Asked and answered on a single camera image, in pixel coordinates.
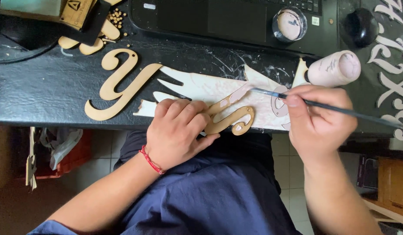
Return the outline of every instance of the cable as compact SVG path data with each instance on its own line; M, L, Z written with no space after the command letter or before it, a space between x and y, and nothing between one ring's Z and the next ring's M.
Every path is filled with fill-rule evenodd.
M32 55L28 55L28 56L24 56L21 58L17 58L17 59L9 59L9 60L0 60L0 64L12 64L12 63L17 63L17 62L21 62L21 61L26 61L32 58L35 58L37 56L42 55L45 52L50 51L54 46L56 46L56 44L58 44L58 40L56 40L54 43L52 43L51 45L48 45L47 47L45 47L43 50L38 51L35 54Z

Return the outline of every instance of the laptop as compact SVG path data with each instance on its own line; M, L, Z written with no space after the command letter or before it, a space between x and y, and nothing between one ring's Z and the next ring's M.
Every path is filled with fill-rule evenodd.
M140 29L232 41L325 57L340 50L336 0L131 0ZM273 34L274 16L288 6L305 15L307 31L294 42Z

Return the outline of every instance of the touchpad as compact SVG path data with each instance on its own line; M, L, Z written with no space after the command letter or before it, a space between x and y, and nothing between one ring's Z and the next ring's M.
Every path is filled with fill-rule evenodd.
M265 42L266 19L267 7L262 4L209 0L209 33Z

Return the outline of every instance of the paintbrush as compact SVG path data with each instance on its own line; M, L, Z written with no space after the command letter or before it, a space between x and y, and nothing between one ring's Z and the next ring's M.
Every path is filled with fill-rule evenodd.
M267 91L267 90L256 88L256 87L251 88L251 91L271 95L271 96L281 98L281 99L286 99L287 98L287 94L281 94L281 93L277 93L277 92ZM347 115L351 115L353 117L357 117L357 118L369 120L369 121L372 121L372 122L380 123L380 124L383 124L383 125L386 125L386 126L392 126L392 127L395 127L395 128L403 129L403 123L401 123L398 120L390 121L390 120L386 120L386 119L382 119L382 118L376 118L376 117L373 117L373 116L357 113L354 110L342 109L342 108L338 108L338 107L335 107L335 106L331 106L329 104L322 104L322 103L307 100L307 99L303 99L303 101L307 105L316 106L316 107L320 107L320 108L324 108L324 109L329 109L329 110L332 110L332 111L337 111L337 112L341 112L341 113L344 113L344 114L347 114Z

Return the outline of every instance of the black leather desk surface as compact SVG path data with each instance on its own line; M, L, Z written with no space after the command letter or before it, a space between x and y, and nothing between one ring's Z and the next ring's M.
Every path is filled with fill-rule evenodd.
M343 19L347 13L354 10L356 3L347 1L339 2L339 17ZM384 4L380 0L372 0L363 3L363 7L373 10L378 4ZM128 2L124 1L116 6L122 12L126 12ZM403 39L403 25L392 21L387 15L375 13L378 22L385 29L383 36L395 40ZM0 123L13 126L69 126L78 128L107 128L107 129L137 129L148 126L152 118L133 116L138 110L141 99L155 101L152 96L154 91L162 91L172 95L178 94L161 86L156 78L171 81L161 72L156 72L148 83L129 102L124 110L117 116L106 121L95 121L84 113L84 104L88 99L93 105L103 109L108 108L114 101L104 101L99 97L99 90L103 82L113 73L101 67L102 57L109 51L117 48L127 48L131 44L131 50L139 56L135 69L123 79L117 90L123 90L144 68L151 63L160 62L183 72L202 72L203 74L242 79L236 69L245 62L255 70L266 75L283 85L291 85L298 64L298 57L288 54L249 49L242 47L226 47L224 45L209 45L202 41L191 43L189 41L166 39L147 35L135 28L128 19L123 20L121 34L123 37L117 43L108 43L94 55L84 56L78 48L64 50L73 54L72 57L61 53L57 45L47 53L27 61L14 64L0 64ZM361 60L361 77L345 86L349 93L354 108L362 113L382 116L385 114L396 115L397 109L392 106L392 101L399 96L390 95L380 108L376 108L377 98L388 89L378 80L378 73L384 71L374 63L367 64L370 58L373 43L364 49L351 49ZM383 58L391 64L403 63L401 52L390 48L391 57ZM268 67L281 67L289 76ZM398 75L384 71L395 83L403 80L403 73ZM359 121L357 134L363 136L392 136L393 128L387 128L373 123Z

